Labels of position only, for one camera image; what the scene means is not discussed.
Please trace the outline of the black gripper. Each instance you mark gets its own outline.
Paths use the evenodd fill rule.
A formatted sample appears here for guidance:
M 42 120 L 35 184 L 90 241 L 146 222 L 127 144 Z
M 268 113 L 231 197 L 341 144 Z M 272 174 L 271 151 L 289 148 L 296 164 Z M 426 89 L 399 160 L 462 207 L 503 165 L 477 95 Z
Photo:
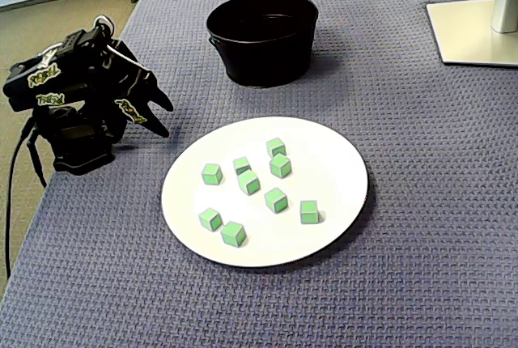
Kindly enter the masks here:
M 153 102 L 168 112 L 172 102 L 163 93 L 154 73 L 135 60 L 130 49 L 120 40 L 106 39 L 96 46 L 95 88 L 99 96 L 95 106 L 106 125 L 141 125 L 163 138 L 166 127 L 151 111 Z

